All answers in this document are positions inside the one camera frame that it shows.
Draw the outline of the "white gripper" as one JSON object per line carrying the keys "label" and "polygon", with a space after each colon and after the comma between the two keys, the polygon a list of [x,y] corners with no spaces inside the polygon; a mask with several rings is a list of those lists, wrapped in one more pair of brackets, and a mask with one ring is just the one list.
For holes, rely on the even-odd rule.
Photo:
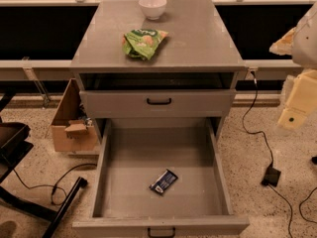
{"label": "white gripper", "polygon": [[277,124],[287,130],[298,129],[317,110],[317,2],[290,29],[273,43],[269,51],[279,56],[292,54],[292,60],[306,68],[293,79]]}

